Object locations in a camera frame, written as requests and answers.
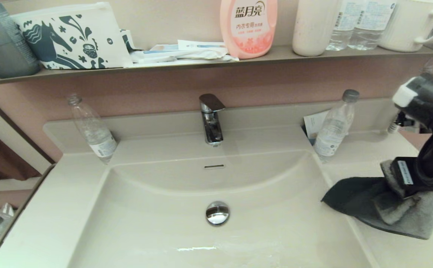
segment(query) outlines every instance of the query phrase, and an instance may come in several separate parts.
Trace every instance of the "pink bottle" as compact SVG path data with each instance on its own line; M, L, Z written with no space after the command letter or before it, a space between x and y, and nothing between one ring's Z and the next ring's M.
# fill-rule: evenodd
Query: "pink bottle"
M278 18L278 0L222 0L220 27L230 55L263 56L271 48Z

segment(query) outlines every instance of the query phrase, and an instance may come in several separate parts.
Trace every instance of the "faucet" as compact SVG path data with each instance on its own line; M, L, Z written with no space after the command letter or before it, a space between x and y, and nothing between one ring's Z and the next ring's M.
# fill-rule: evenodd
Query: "faucet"
M213 147L217 147L223 142L223 134L217 114L218 111L223 109L225 109L225 106L215 95L203 94L200 96L205 141Z

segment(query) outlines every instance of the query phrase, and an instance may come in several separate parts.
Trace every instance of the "white sink basin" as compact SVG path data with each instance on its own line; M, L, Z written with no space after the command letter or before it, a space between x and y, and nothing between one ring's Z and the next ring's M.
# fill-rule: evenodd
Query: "white sink basin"
M327 190L307 150L114 166L69 268L370 267ZM230 207L220 227L214 201Z

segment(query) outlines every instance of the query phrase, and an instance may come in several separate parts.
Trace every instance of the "gray bottle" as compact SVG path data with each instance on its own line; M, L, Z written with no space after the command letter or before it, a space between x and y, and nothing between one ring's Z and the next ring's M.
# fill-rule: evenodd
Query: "gray bottle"
M32 75L39 70L38 60L0 3L0 78Z

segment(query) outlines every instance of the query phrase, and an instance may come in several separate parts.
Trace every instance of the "white mug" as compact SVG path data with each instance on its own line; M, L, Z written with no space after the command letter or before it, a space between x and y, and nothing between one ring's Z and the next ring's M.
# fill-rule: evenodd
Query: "white mug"
M382 34L379 46L400 52L415 52L433 29L433 0L398 0L392 19Z

